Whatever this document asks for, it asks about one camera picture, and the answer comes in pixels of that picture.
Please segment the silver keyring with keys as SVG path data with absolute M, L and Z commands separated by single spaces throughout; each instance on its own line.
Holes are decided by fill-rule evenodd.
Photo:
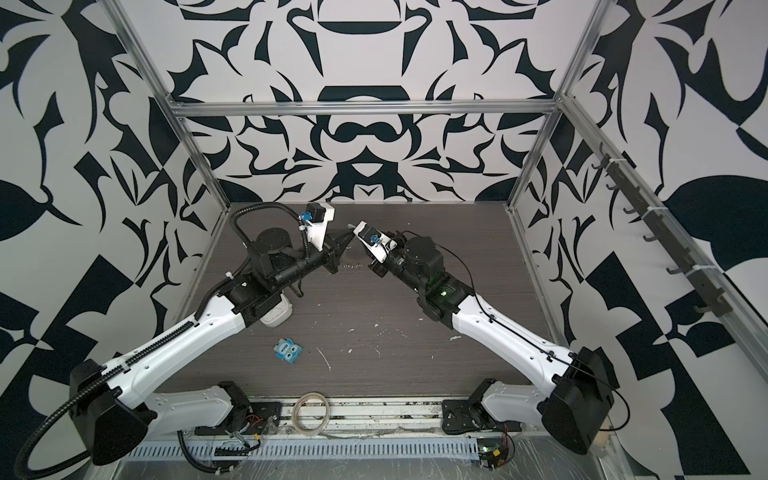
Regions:
M 351 240 L 346 246 L 345 253 L 342 256 L 342 267 L 346 269 L 362 268 L 367 261 L 367 255 L 360 240 L 354 234 L 354 226 L 348 224 L 351 232 Z

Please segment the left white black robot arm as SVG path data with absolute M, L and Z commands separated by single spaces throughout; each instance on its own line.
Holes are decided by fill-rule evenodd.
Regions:
M 263 231 L 249 259 L 216 284 L 198 309 L 160 336 L 104 364 L 86 360 L 70 374 L 65 411 L 87 457 L 107 465 L 144 440 L 197 427 L 234 433 L 246 424 L 250 402 L 232 381 L 196 391 L 161 394 L 159 387 L 218 343 L 254 323 L 277 327 L 293 312 L 287 288 L 319 268 L 337 271 L 352 240 L 310 227 L 310 241 L 295 250 L 286 230 Z

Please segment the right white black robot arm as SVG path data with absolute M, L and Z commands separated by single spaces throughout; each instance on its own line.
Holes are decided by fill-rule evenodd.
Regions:
M 568 450 L 584 455 L 614 405 L 605 365 L 594 351 L 574 352 L 542 338 L 492 307 L 471 284 L 450 274 L 435 242 L 424 236 L 359 234 L 379 276 L 392 274 L 417 295 L 435 322 L 484 345 L 522 373 L 534 392 L 515 394 L 498 380 L 485 381 L 474 402 L 493 420 L 544 428 Z

